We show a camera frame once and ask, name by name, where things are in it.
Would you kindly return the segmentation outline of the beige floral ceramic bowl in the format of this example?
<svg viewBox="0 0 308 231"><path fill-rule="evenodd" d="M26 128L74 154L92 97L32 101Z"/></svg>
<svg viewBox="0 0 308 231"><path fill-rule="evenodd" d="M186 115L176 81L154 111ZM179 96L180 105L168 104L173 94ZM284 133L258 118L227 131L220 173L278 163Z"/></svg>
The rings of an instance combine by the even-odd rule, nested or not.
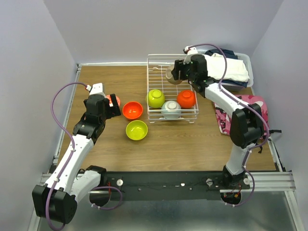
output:
<svg viewBox="0 0 308 231"><path fill-rule="evenodd" d="M173 85L178 85L182 82L182 80L178 79L178 80L175 80L174 76L172 75L172 70L173 70L173 66L169 66L167 69L166 69L166 72L165 72L165 78L167 79L167 81L170 83L170 84L173 84Z"/></svg>

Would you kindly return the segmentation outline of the lime green bowl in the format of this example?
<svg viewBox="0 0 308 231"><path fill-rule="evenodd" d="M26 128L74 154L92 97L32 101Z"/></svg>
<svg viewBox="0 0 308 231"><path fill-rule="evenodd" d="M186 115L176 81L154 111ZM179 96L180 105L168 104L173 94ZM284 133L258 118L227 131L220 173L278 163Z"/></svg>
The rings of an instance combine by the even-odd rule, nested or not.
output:
<svg viewBox="0 0 308 231"><path fill-rule="evenodd" d="M133 141L139 141L146 137L148 133L147 125L141 120L134 120L126 126L126 135Z"/></svg>
<svg viewBox="0 0 308 231"><path fill-rule="evenodd" d="M160 108L165 103L165 95L161 90L153 89L148 92L145 100L149 107Z"/></svg>

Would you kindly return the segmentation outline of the lime green bowl front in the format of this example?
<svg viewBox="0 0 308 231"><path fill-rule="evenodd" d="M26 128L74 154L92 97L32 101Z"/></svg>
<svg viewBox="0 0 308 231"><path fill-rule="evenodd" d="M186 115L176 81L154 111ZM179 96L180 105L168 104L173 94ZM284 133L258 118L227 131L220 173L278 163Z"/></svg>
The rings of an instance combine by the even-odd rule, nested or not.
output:
<svg viewBox="0 0 308 231"><path fill-rule="evenodd" d="M148 92L145 100L149 107L160 108L165 103L165 95L161 90L153 89Z"/></svg>

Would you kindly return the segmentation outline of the teal checked white bowl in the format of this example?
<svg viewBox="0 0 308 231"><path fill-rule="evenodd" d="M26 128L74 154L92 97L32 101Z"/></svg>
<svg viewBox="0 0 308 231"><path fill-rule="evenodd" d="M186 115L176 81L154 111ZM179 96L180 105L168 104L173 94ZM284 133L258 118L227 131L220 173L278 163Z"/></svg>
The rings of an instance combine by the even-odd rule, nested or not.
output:
<svg viewBox="0 0 308 231"><path fill-rule="evenodd" d="M177 119L181 115L181 106L176 101L165 102L161 110L161 114L166 119Z"/></svg>

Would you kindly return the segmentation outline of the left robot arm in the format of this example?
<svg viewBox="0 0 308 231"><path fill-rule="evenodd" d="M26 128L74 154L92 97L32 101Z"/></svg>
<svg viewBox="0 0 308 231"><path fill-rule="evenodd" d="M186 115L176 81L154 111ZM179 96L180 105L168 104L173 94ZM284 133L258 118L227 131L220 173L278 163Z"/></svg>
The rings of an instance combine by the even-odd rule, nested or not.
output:
<svg viewBox="0 0 308 231"><path fill-rule="evenodd" d="M48 223L70 223L79 201L89 191L104 189L110 195L114 189L107 180L105 168L90 166L82 177L76 176L85 156L102 134L106 120L121 115L116 95L110 94L107 99L102 94L92 94L84 100L84 105L86 111L74 126L60 164L43 185L36 185L32 191L36 215L46 218Z"/></svg>

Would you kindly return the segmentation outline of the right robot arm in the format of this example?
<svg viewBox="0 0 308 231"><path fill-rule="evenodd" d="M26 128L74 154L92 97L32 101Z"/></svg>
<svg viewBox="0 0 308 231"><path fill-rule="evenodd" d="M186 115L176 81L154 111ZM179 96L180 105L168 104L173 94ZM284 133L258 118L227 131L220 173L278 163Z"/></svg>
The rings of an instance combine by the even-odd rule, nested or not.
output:
<svg viewBox="0 0 308 231"><path fill-rule="evenodd" d="M188 81L195 92L221 106L231 117L230 138L233 147L221 177L222 185L231 189L244 179L248 157L264 135L266 122L261 107L235 97L218 80L210 77L204 55L189 55L184 60L174 62L169 82L179 84L184 80Z"/></svg>

